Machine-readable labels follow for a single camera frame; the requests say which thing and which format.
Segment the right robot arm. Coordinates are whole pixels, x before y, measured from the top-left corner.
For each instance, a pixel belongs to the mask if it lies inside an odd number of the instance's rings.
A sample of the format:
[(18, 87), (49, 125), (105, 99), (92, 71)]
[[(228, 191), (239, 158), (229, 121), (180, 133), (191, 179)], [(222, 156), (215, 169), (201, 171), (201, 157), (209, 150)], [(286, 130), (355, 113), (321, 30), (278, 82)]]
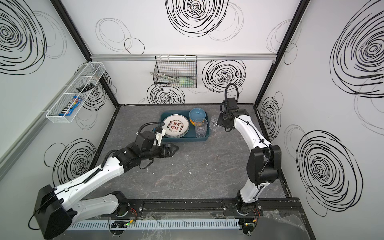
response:
[(246, 215), (258, 207), (262, 191), (280, 177), (282, 153), (279, 146), (263, 137), (249, 113), (238, 107), (235, 98), (225, 98), (220, 111), (218, 125), (226, 132), (237, 130), (250, 150), (246, 167), (248, 179), (236, 197), (237, 211)]

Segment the clear glass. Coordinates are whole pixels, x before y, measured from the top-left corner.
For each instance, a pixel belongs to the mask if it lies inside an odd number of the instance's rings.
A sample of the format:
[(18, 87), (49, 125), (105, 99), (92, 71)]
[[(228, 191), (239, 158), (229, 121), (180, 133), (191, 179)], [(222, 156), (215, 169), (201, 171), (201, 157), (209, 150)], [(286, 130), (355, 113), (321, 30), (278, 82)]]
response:
[(206, 125), (195, 125), (195, 133), (197, 138), (204, 138), (207, 134), (208, 127)]
[(210, 121), (210, 130), (215, 132), (218, 129), (219, 115), (213, 115)]
[(196, 128), (208, 128), (208, 121), (204, 118), (199, 118), (195, 121), (195, 127)]

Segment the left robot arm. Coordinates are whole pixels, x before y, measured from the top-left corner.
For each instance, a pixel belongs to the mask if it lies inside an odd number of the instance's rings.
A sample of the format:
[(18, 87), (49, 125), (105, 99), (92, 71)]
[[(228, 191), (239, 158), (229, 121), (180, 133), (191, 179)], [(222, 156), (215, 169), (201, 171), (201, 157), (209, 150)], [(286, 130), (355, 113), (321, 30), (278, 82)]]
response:
[(99, 215), (114, 213), (127, 202), (120, 191), (104, 197), (85, 200), (84, 197), (106, 182), (140, 166), (144, 160), (171, 158), (178, 146), (162, 143), (165, 131), (138, 131), (133, 143), (112, 150), (103, 162), (87, 173), (57, 187), (46, 185), (38, 192), (32, 218), (38, 223), (45, 240), (51, 240), (71, 225)]

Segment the blue bowl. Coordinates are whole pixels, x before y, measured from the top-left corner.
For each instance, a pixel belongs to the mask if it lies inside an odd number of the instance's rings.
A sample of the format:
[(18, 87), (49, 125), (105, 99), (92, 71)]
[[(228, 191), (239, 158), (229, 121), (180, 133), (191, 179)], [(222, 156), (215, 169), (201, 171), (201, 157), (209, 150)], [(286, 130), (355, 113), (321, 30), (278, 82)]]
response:
[(199, 119), (199, 118), (206, 118), (206, 112), (201, 108), (193, 108), (189, 112), (189, 118), (193, 119)]

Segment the orange bowl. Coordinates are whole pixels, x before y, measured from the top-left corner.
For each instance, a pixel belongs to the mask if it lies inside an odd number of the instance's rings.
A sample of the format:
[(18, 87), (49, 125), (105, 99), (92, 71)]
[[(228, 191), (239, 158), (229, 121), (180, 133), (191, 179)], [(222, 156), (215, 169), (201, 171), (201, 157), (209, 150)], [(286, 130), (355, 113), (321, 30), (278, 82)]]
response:
[(189, 118), (189, 120), (190, 120), (190, 123), (194, 126), (195, 125), (195, 123), (196, 123), (196, 119), (193, 119), (193, 118)]

